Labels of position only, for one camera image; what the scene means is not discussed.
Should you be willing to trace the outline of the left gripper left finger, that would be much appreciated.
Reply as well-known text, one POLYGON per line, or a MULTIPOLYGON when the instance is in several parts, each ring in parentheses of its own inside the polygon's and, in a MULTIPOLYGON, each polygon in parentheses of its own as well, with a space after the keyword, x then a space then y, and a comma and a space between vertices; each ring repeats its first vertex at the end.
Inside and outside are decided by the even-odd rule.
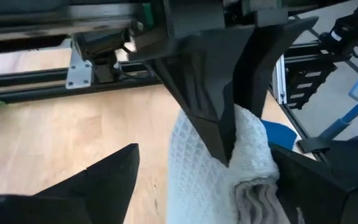
POLYGON ((0 194, 0 224, 123 224, 138 170, 132 143, 37 194, 0 194))

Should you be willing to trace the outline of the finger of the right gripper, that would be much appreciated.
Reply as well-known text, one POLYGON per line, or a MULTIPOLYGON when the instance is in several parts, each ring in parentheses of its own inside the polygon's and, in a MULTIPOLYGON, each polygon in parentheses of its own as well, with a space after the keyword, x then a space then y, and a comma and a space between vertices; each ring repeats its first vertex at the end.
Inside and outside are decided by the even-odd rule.
POLYGON ((290 20, 284 24, 255 29, 234 69, 234 103, 260 118, 270 79, 278 59, 317 17, 290 20))
POLYGON ((224 165, 236 138, 234 67, 253 31, 235 27, 171 39, 154 62, 209 153, 224 165))

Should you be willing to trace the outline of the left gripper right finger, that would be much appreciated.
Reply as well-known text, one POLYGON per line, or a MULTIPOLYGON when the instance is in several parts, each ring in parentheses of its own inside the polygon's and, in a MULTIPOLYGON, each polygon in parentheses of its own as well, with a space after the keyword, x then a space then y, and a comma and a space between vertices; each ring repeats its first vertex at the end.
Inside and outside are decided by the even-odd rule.
POLYGON ((290 224, 358 224, 358 172, 269 145, 290 224))

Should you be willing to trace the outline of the blue wavy sponge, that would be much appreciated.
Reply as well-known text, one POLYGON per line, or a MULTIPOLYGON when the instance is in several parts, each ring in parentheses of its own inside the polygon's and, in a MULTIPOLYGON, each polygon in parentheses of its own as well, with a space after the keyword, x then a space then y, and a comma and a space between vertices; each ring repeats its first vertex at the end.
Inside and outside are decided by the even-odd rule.
POLYGON ((278 145, 282 148, 293 150, 297 134, 291 128, 271 121, 262 120, 267 133, 269 143, 278 145))

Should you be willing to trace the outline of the grey waffle towel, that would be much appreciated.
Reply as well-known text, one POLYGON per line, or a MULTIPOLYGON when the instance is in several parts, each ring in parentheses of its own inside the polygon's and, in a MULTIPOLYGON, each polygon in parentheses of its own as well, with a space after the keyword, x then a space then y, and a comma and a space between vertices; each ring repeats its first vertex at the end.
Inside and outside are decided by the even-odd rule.
POLYGON ((235 119, 225 166, 179 112, 169 146, 166 224, 290 224, 276 195, 280 173, 264 123, 240 106, 235 119))

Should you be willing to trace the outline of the silver aluminium rail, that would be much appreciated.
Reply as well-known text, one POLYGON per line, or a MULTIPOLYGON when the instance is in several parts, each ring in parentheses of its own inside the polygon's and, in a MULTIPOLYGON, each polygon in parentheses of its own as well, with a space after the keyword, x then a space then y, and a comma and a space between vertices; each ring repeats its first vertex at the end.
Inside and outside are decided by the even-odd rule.
POLYGON ((286 70, 284 55, 277 60, 272 76, 273 97, 280 105, 287 104, 286 70))

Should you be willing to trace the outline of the black slotted bracket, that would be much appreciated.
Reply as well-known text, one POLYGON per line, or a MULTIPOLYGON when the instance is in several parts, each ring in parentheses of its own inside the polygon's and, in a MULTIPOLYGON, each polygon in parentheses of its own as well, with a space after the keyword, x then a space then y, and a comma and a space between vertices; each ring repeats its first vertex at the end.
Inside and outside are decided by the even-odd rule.
POLYGON ((287 105, 302 109, 327 77, 337 70, 331 62, 293 62, 286 64, 287 105))

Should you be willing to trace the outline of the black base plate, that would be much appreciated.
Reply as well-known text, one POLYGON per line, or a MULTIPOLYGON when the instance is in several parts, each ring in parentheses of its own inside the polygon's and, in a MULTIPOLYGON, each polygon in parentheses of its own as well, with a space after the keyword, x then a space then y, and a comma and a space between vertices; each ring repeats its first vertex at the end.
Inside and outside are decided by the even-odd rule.
POLYGON ((297 142, 303 153, 318 153, 327 151, 331 147, 331 140, 325 138, 305 138, 297 142))

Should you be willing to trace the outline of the black clamp mount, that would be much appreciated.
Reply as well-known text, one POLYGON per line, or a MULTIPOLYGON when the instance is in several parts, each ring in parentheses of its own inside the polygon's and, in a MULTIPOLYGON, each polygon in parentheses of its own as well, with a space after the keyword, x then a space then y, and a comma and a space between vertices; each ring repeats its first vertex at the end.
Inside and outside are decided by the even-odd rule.
POLYGON ((333 28, 321 33, 318 40, 330 54, 358 58, 358 7, 352 14, 336 19, 333 28))

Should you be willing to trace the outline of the silver mounting bracket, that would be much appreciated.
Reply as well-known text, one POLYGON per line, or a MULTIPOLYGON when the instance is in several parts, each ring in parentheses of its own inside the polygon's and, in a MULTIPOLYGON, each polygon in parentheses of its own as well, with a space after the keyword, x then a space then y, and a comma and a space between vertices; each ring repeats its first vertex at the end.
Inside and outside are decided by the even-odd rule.
POLYGON ((67 71, 66 89, 88 88, 93 79, 93 66, 89 60, 83 60, 79 51, 71 48, 70 65, 67 71))

